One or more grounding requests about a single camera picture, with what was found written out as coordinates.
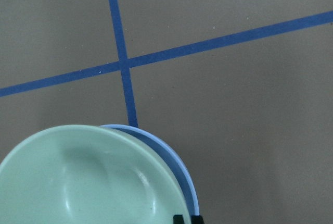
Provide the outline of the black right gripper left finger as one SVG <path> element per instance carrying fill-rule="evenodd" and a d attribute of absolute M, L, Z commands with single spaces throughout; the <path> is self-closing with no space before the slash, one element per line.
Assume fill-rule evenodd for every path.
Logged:
<path fill-rule="evenodd" d="M 173 224 L 184 224 L 183 215 L 174 215 L 173 216 Z"/>

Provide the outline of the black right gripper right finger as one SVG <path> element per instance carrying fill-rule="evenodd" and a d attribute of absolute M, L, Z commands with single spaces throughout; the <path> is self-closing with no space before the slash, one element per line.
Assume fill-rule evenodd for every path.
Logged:
<path fill-rule="evenodd" d="M 203 217 L 201 215 L 192 215 L 191 224 L 204 224 Z"/>

